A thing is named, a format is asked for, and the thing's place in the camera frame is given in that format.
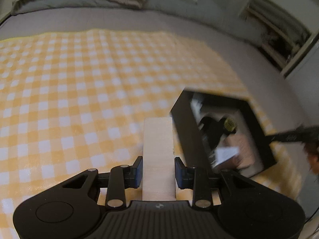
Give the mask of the black cardboard box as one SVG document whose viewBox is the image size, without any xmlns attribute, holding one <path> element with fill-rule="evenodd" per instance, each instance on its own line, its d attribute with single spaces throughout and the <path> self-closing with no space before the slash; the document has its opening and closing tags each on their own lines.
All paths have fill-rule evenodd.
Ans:
<svg viewBox="0 0 319 239">
<path fill-rule="evenodd" d="M 202 167 L 209 174 L 214 172 L 209 159 L 208 144 L 191 110 L 190 102 L 197 99 L 202 103 L 201 114 L 224 113 L 238 118 L 239 127 L 248 136 L 249 145 L 256 162 L 242 172 L 245 177 L 253 177 L 277 164 L 275 155 L 267 144 L 264 131 L 247 100 L 183 90 L 170 113 L 178 135 L 183 157 L 188 166 Z"/>
</svg>

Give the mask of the long beige wooden block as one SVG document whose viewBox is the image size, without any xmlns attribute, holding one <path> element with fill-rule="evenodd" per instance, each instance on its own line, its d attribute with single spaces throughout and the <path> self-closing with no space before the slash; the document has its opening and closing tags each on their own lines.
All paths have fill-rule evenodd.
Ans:
<svg viewBox="0 0 319 239">
<path fill-rule="evenodd" d="M 142 200 L 175 201 L 172 118 L 147 118 L 143 134 Z"/>
</svg>

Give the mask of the white USB charger cube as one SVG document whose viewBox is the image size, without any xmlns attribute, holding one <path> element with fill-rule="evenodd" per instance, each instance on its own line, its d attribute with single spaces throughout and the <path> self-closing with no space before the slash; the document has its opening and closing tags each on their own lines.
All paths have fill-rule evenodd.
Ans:
<svg viewBox="0 0 319 239">
<path fill-rule="evenodd" d="M 214 168 L 237 168 L 240 165 L 238 147 L 218 147 L 214 150 Z"/>
</svg>

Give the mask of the black round tin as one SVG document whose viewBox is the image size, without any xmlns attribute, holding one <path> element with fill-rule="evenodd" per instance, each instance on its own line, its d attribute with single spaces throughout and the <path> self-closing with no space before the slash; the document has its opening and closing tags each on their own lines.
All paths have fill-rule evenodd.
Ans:
<svg viewBox="0 0 319 239">
<path fill-rule="evenodd" d="M 211 135 L 231 135 L 235 134 L 237 129 L 235 121 L 227 116 L 222 117 L 220 120 L 216 120 L 210 115 L 205 115 L 200 120 L 199 124 L 202 125 L 202 131 Z"/>
</svg>

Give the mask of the pink tube white cap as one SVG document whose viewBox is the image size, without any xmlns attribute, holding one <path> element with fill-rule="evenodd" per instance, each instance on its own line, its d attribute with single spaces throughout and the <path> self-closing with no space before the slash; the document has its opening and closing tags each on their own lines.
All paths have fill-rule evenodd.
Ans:
<svg viewBox="0 0 319 239">
<path fill-rule="evenodd" d="M 192 99 L 190 106 L 196 122 L 199 122 L 201 120 L 202 103 L 197 99 Z"/>
</svg>

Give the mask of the carved wooden coaster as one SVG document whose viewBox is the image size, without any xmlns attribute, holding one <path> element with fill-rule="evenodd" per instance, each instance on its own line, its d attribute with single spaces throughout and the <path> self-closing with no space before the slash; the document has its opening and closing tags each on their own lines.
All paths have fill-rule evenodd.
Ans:
<svg viewBox="0 0 319 239">
<path fill-rule="evenodd" d="M 232 134 L 224 139 L 225 148 L 235 154 L 221 163 L 222 168 L 245 169 L 255 163 L 255 156 L 247 137 L 243 134 Z"/>
</svg>

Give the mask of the yellow checkered cloth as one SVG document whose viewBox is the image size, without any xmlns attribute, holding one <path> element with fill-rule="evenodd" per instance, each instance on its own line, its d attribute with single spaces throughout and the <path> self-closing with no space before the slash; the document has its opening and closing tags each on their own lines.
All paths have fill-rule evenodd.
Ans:
<svg viewBox="0 0 319 239">
<path fill-rule="evenodd" d="M 298 238 L 301 176 L 286 150 L 253 176 L 214 168 L 229 135 L 202 131 L 214 168 L 210 208 L 142 200 L 108 208 L 112 168 L 143 157 L 144 121 L 171 116 L 183 90 L 247 100 L 272 125 L 232 68 L 202 42 L 167 32 L 89 30 L 1 41 L 1 238 Z M 172 119 L 175 157 L 186 167 Z"/>
</svg>

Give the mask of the window frame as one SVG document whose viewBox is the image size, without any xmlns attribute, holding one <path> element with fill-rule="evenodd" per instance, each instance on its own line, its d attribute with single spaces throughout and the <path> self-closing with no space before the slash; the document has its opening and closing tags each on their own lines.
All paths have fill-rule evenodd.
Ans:
<svg viewBox="0 0 319 239">
<path fill-rule="evenodd" d="M 295 70 L 318 42 L 318 31 L 311 31 L 271 0 L 249 0 L 241 17 L 264 29 L 260 51 L 284 77 Z"/>
</svg>

